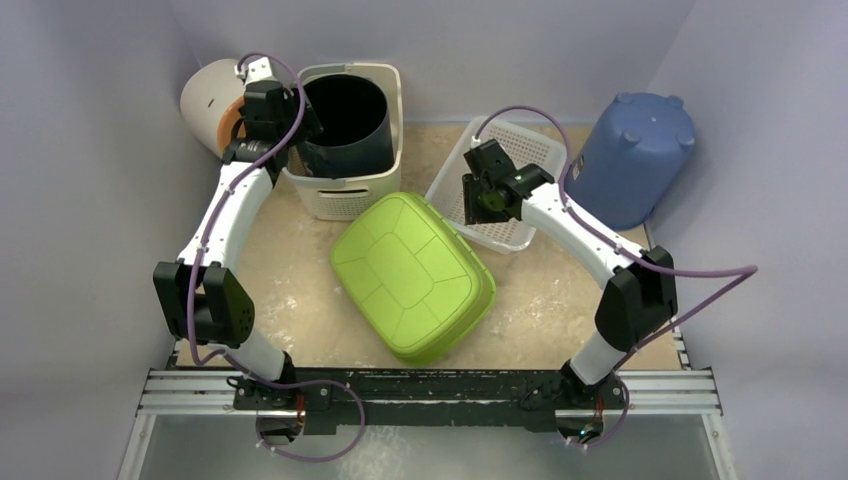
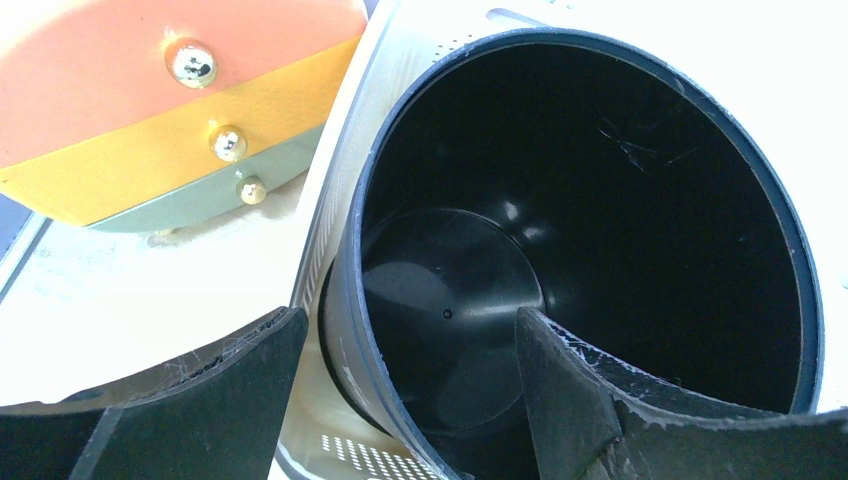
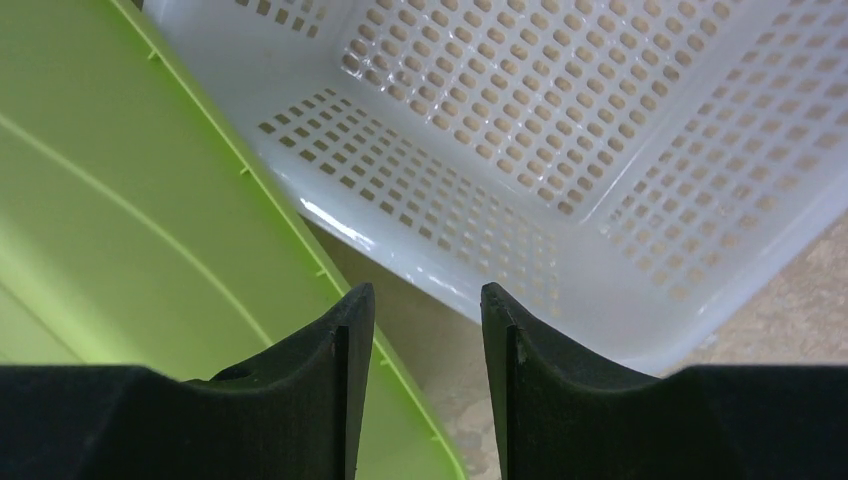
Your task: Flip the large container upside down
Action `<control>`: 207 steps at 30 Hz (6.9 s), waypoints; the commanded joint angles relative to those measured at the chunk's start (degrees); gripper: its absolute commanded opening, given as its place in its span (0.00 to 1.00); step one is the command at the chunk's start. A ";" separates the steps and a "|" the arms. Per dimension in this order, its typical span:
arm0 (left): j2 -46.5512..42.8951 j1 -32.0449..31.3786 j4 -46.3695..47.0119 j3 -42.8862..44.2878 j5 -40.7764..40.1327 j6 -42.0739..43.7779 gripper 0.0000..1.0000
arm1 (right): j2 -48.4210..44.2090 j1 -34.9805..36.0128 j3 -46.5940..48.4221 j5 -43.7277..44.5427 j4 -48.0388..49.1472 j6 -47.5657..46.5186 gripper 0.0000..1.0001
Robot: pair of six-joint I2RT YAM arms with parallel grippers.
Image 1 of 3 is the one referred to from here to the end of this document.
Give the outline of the black cylindrical bucket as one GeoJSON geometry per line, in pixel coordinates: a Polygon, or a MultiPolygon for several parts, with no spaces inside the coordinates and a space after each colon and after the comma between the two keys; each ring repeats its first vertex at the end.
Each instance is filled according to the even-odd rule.
{"type": "Polygon", "coordinates": [[[321,134],[297,146],[312,176],[360,177],[394,166],[388,100],[374,82],[327,75],[307,82],[305,93],[322,127],[321,134]]]}

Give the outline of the white lattice plastic basket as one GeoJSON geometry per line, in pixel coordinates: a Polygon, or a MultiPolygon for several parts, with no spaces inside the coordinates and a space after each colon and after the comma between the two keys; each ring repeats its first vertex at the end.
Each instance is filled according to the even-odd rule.
{"type": "MultiPolygon", "coordinates": [[[[472,137],[484,120],[483,116],[478,116],[467,125],[428,188],[425,198],[466,240],[501,254],[515,253],[529,246],[536,232],[534,227],[516,220],[471,226],[464,224],[462,176],[469,172],[464,154],[470,149],[472,137]]],[[[486,124],[480,139],[497,140],[518,168],[536,164],[548,173],[557,175],[565,165],[567,148],[562,143],[514,123],[493,120],[486,124]]]]}

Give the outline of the lime green plastic basin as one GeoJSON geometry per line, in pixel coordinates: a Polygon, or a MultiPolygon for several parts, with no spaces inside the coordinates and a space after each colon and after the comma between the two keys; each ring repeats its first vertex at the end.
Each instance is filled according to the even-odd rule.
{"type": "Polygon", "coordinates": [[[449,352],[496,299],[495,279],[474,249],[413,192],[368,207],[335,242],[330,264],[392,355],[412,367],[449,352]]]}

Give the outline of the blue plastic bucket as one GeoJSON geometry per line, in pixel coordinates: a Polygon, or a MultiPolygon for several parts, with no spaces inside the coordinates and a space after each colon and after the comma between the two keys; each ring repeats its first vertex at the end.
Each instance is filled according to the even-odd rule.
{"type": "Polygon", "coordinates": [[[629,230],[647,221],[694,148],[681,97],[623,92],[572,161],[564,190],[609,228],[629,230]]]}

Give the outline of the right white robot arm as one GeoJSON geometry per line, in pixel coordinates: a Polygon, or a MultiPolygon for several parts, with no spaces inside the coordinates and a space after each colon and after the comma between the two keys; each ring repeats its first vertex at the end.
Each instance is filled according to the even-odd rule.
{"type": "Polygon", "coordinates": [[[584,407],[627,354],[677,314],[672,256],[618,236],[566,197],[546,170],[517,168],[495,140],[473,141],[464,158],[465,224],[526,223],[577,259],[602,290],[594,332],[561,369],[564,399],[584,407]]]}

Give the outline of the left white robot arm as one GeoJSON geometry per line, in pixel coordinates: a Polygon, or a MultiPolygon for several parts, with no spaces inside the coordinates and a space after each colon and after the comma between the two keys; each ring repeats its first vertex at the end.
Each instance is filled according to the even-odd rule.
{"type": "Polygon", "coordinates": [[[245,134],[224,150],[218,187],[195,236],[176,260],[156,265],[153,283],[169,332],[188,341],[196,365],[206,364],[197,348],[207,345],[259,381],[259,395],[272,408],[284,409],[298,395],[291,358],[255,328],[255,306],[236,267],[289,147],[322,128],[300,80],[291,87],[272,76],[246,80],[239,112],[236,124],[245,134]]]}

